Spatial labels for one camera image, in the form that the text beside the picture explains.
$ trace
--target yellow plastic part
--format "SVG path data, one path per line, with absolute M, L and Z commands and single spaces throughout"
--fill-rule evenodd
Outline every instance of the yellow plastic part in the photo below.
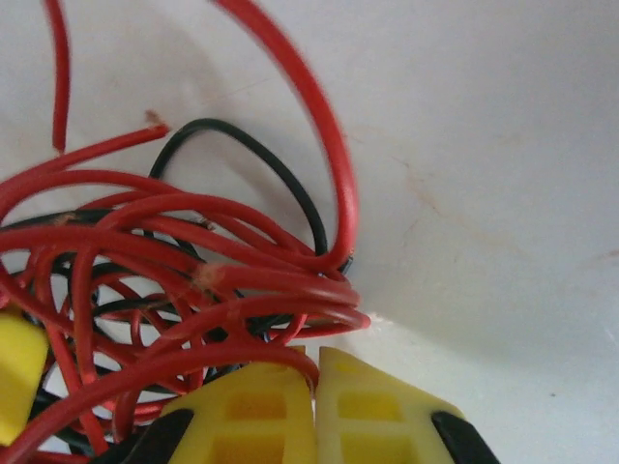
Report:
M 163 409 L 194 411 L 169 464 L 315 464 L 310 390 L 294 369 L 252 363 Z
M 28 422 L 46 356 L 44 331 L 0 312 L 0 445 L 10 445 Z
M 334 348 L 320 372 L 318 464 L 454 464 L 430 415 L 455 406 Z

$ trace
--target rectangular hole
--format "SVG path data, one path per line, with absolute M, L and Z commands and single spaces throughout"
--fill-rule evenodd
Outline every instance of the rectangular hole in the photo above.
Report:
M 360 421 L 401 421 L 398 401 L 386 393 L 348 391 L 338 401 L 339 416 Z
M 218 437 L 207 464 L 281 464 L 283 446 L 279 435 Z
M 225 416 L 231 421 L 286 419 L 286 402 L 281 393 L 242 391 L 230 396 Z
M 419 464 L 406 436 L 342 434 L 341 454 L 344 464 Z

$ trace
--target red wire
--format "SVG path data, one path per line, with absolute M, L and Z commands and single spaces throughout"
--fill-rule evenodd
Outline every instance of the red wire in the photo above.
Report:
M 105 447 L 104 433 L 116 440 L 132 433 L 137 423 L 156 417 L 169 401 L 138 403 L 141 390 L 152 384 L 185 394 L 201 385 L 206 366 L 264 361 L 298 369 L 315 386 L 318 371 L 305 355 L 286 348 L 297 337 L 340 334 L 367 327 L 369 319 L 358 312 L 358 294 L 337 271 L 352 253 L 358 199 L 353 170 L 337 120 L 307 66 L 277 26 L 250 0 L 216 0 L 236 17 L 270 51 L 287 73 L 316 126 L 331 169 L 338 201 L 338 232 L 331 250 L 322 256 L 281 229 L 260 212 L 238 202 L 210 195 L 186 193 L 161 181 L 108 170 L 79 170 L 74 166 L 134 145 L 162 138 L 167 126 L 121 135 L 63 157 L 50 159 L 0 184 L 0 220 L 19 203 L 46 190 L 85 184 L 129 189 L 95 200 L 82 208 L 115 208 L 94 226 L 70 225 L 71 218 L 55 225 L 7 229 L 0 233 L 0 254 L 30 250 L 24 273 L 12 277 L 0 262 L 0 288 L 24 311 L 47 328 L 55 360 L 69 390 L 32 420 L 23 433 L 0 449 L 0 462 L 83 462 L 81 458 L 36 452 L 57 430 L 72 426 L 87 434 L 96 453 Z M 56 50 L 56 100 L 53 145 L 64 152 L 69 109 L 69 41 L 57 0 L 45 0 Z M 174 217 L 171 211 L 193 210 L 211 220 L 214 231 Z M 239 264 L 204 264 L 174 246 L 135 235 L 151 230 L 196 246 Z M 56 307 L 51 293 L 51 264 L 64 253 L 74 253 L 71 295 Z M 127 269 L 93 276 L 98 256 Z M 153 303 L 104 316 L 130 322 L 131 344 L 113 341 L 93 331 L 92 292 L 107 286 L 122 298 L 135 298 L 121 279 L 142 276 L 157 282 L 162 293 Z M 35 289 L 34 295 L 29 288 Z M 257 291 L 236 297 L 234 290 Z M 157 305 L 174 305 L 181 321 L 169 324 Z M 247 320 L 274 314 L 291 314 L 284 329 L 271 330 L 270 343 L 247 330 Z M 147 319 L 160 333 L 150 346 L 141 340 L 141 321 Z M 228 337 L 214 343 L 205 334 L 223 328 Z M 68 337 L 74 340 L 70 346 Z M 121 370 L 99 377 L 95 353 L 103 353 Z M 103 405 L 112 420 L 92 414 Z

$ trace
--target electrical cable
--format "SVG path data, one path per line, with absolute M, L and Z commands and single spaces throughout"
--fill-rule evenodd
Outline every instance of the electrical cable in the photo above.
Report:
M 75 453 L 100 454 L 109 434 L 129 439 L 135 428 L 159 415 L 167 399 L 138 402 L 139 393 L 186 394 L 249 362 L 282 363 L 302 372 L 314 387 L 318 371 L 305 355 L 287 348 L 292 339 L 339 334 L 368 326 L 355 309 L 359 296 L 343 274 L 352 262 L 358 199 L 350 158 L 338 123 L 307 66 L 278 27 L 250 0 L 215 0 L 265 46 L 289 77 L 321 139 L 338 205 L 338 230 L 328 248 L 324 225 L 307 191 L 266 147 L 221 120 L 188 123 L 165 144 L 150 178 L 74 167 L 109 153 L 164 137 L 161 121 L 151 127 L 50 159 L 0 184 L 0 222 L 18 204 L 41 192 L 87 184 L 126 189 L 75 211 L 33 217 L 0 228 L 0 254 L 29 250 L 26 267 L 9 274 L 0 264 L 0 289 L 28 320 L 43 324 L 52 354 L 70 394 L 57 399 L 39 390 L 32 420 L 0 462 L 86 462 L 84 456 L 37 451 L 57 434 Z M 56 54 L 52 144 L 64 153 L 69 110 L 69 40 L 58 0 L 45 0 Z M 266 162 L 291 191 L 311 229 L 306 246 L 268 217 L 238 202 L 186 193 L 159 178 L 183 143 L 200 131 L 220 131 Z M 194 211 L 207 223 L 170 217 Z M 228 236 L 219 231 L 225 230 Z M 206 248 L 225 258 L 206 263 Z M 54 302 L 52 276 L 67 280 L 68 294 Z M 140 296 L 123 283 L 128 276 L 157 282 L 159 294 Z M 100 304 L 101 288 L 120 300 Z M 173 314 L 170 320 L 166 314 Z M 123 321 L 131 342 L 111 338 L 99 319 Z M 160 337 L 146 345 L 143 325 Z M 104 369 L 95 353 L 120 370 Z M 92 414 L 103 406 L 111 420 Z

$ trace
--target white surface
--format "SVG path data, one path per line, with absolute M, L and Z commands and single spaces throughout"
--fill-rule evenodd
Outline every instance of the white surface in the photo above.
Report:
M 326 87 L 359 175 L 352 278 L 377 321 L 329 341 L 453 401 L 504 463 L 619 462 L 619 3 L 262 3 Z M 227 118 L 300 175 L 333 230 L 305 116 L 236 25 L 201 0 L 67 4 L 71 147 L 141 127 L 147 108 L 174 128 Z M 2 6 L 8 176 L 52 156 L 53 67 L 39 3 Z M 160 147 L 97 165 L 146 173 Z M 307 235 L 273 176 L 219 136 L 168 178 Z M 46 194 L 20 215 L 84 201 Z

